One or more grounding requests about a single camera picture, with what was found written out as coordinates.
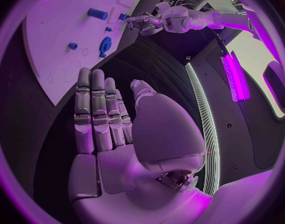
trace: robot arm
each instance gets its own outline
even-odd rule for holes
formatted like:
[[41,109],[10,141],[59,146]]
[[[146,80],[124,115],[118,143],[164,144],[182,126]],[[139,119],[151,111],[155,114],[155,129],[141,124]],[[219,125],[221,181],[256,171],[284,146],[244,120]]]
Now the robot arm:
[[161,19],[147,14],[144,14],[143,18],[130,17],[126,19],[128,27],[130,29],[140,27],[139,33],[144,36],[157,33],[162,29],[173,33],[184,33],[190,29],[200,30],[206,26],[214,29],[235,28],[256,35],[247,15],[244,14],[216,10],[201,12],[183,6],[169,7],[165,1],[157,4],[156,10],[161,14]]

